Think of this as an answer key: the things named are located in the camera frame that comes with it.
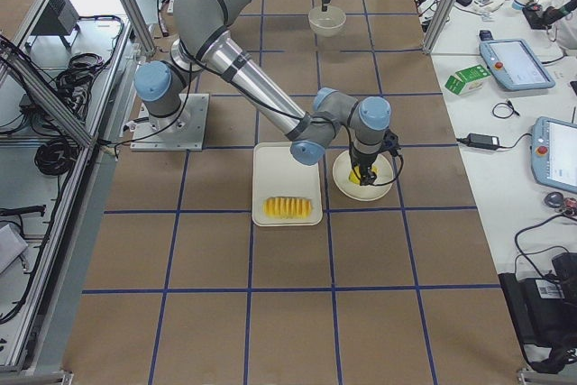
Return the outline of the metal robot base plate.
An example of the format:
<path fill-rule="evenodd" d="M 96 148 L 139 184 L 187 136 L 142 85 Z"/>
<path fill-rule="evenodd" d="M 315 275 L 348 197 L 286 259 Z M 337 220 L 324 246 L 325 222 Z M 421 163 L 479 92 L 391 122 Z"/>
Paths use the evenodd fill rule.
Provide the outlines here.
<path fill-rule="evenodd" d="M 130 147 L 133 151 L 201 151 L 203 147 L 209 94 L 173 96 L 167 101 L 142 102 L 147 121 L 135 127 Z"/>

